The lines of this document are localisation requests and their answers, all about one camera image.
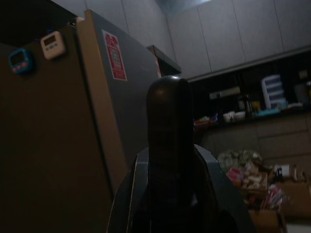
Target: blue timer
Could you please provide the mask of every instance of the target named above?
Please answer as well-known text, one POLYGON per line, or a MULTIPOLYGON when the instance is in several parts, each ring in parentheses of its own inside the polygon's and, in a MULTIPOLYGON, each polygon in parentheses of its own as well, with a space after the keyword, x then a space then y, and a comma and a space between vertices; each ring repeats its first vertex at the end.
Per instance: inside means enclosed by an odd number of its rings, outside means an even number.
POLYGON ((34 59, 32 54, 24 48, 20 48, 12 52, 9 56, 9 63, 11 70, 15 74, 27 73, 34 67, 34 59))

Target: white timer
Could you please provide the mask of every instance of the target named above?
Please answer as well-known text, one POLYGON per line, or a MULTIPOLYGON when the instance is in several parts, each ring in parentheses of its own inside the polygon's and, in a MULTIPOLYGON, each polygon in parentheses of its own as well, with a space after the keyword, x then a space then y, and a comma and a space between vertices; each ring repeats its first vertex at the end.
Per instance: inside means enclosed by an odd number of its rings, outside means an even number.
POLYGON ((50 60, 66 52, 66 46, 60 32, 55 31, 41 39, 41 47, 46 59, 50 60))

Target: clutter pile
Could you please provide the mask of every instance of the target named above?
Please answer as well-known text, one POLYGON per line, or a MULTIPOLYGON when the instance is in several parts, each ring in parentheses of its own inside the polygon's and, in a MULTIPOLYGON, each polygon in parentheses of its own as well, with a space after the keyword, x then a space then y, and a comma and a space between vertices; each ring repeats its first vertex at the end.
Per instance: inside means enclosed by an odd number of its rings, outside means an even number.
POLYGON ((217 160, 240 190, 258 232, 286 232, 283 216, 311 219, 311 187, 300 167, 267 166, 253 150, 227 150, 217 160))

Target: cardboard box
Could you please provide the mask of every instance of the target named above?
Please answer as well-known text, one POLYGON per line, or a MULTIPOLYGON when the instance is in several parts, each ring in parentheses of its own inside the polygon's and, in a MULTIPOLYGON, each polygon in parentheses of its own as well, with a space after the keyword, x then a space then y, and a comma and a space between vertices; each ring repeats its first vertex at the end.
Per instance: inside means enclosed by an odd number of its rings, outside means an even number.
POLYGON ((289 200, 281 206, 285 217, 311 218, 311 187, 309 183, 277 183, 289 200))
POLYGON ((258 233, 287 233, 284 217, 274 210, 249 210, 258 233))

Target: refrigerator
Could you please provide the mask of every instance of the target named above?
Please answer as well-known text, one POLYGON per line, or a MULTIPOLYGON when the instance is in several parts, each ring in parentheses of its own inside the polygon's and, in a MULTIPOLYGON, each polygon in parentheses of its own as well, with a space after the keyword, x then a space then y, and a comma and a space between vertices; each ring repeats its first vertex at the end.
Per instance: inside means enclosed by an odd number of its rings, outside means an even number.
POLYGON ((66 53, 37 41, 34 68, 0 58, 0 225, 11 232, 103 232, 113 195, 148 146, 155 57, 98 14, 59 30, 66 53))

